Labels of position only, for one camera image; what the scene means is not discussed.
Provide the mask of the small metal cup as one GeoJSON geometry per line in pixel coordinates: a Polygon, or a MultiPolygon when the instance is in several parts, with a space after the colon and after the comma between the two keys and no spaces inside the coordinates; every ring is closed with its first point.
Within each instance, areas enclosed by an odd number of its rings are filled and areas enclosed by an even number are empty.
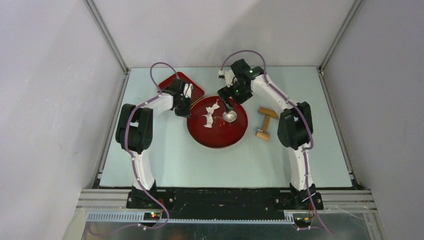
{"type": "Polygon", "coordinates": [[[222,118],[227,123],[234,123],[237,120],[237,113],[234,110],[224,112],[222,118]]]}

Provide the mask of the round red plate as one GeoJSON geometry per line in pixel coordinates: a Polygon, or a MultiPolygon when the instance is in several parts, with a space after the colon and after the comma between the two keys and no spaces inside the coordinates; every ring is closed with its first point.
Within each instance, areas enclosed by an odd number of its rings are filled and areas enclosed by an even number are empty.
{"type": "Polygon", "coordinates": [[[225,108],[219,96],[209,96],[196,102],[191,107],[191,118],[187,120],[187,129],[192,138],[199,144],[208,148],[226,148],[242,139],[248,128],[248,116],[244,107],[229,100],[237,119],[233,123],[223,120],[225,108]],[[205,128],[207,113],[206,107],[211,107],[218,100],[219,108],[213,113],[212,128],[205,128]]]}

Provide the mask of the wooden dough roller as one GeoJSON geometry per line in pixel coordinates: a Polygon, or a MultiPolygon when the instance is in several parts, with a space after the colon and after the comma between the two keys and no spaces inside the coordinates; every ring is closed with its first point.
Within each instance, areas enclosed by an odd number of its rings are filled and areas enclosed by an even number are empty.
{"type": "Polygon", "coordinates": [[[256,130],[255,136],[264,141],[268,141],[270,139],[270,133],[268,132],[270,121],[271,119],[278,120],[279,116],[274,110],[266,107],[259,107],[258,113],[260,115],[263,115],[264,118],[262,121],[261,128],[258,128],[256,130]]]}

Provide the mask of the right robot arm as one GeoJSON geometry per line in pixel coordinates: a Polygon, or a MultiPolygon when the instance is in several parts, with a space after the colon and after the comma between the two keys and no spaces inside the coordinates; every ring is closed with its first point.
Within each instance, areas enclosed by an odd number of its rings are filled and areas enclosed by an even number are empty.
{"type": "Polygon", "coordinates": [[[224,105],[223,119],[232,123],[237,114],[231,101],[242,104],[253,95],[263,98],[278,116],[277,137],[281,144],[291,150],[290,187],[291,204],[297,209],[304,209],[311,202],[315,193],[309,165],[309,150],[313,148],[313,123],[310,105],[296,102],[271,80],[265,69],[250,67],[244,59],[235,61],[230,69],[220,69],[219,78],[225,80],[225,87],[218,90],[218,96],[224,105]]]}

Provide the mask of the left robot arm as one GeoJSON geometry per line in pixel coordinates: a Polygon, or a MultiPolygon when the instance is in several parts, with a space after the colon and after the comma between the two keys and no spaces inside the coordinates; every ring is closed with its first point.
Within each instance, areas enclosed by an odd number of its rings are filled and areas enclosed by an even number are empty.
{"type": "Polygon", "coordinates": [[[138,105],[126,103],[121,107],[115,140],[129,155],[134,174],[133,186],[143,190],[138,201],[145,208],[153,208],[158,202],[158,194],[151,190],[156,180],[149,159],[154,118],[166,111],[174,111],[178,117],[190,118],[193,89],[192,83],[174,78],[170,86],[153,98],[138,105]]]}

